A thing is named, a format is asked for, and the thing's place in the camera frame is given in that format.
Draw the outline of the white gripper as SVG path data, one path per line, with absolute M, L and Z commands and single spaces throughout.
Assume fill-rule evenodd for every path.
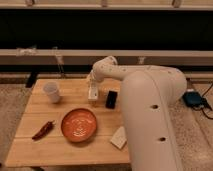
M 87 75 L 87 84 L 89 86 L 88 90 L 88 100 L 89 101 L 97 101 L 98 100 L 98 87 L 99 82 L 95 78 L 93 72 L 90 72 Z M 109 91 L 106 99 L 106 108 L 114 109 L 116 105 L 118 93 L 116 91 Z

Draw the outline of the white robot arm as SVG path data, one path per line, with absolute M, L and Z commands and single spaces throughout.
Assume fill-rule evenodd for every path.
M 119 80 L 120 107 L 132 171 L 183 171 L 169 106 L 185 93 L 178 69 L 156 65 L 120 65 L 113 56 L 92 66 L 89 82 Z

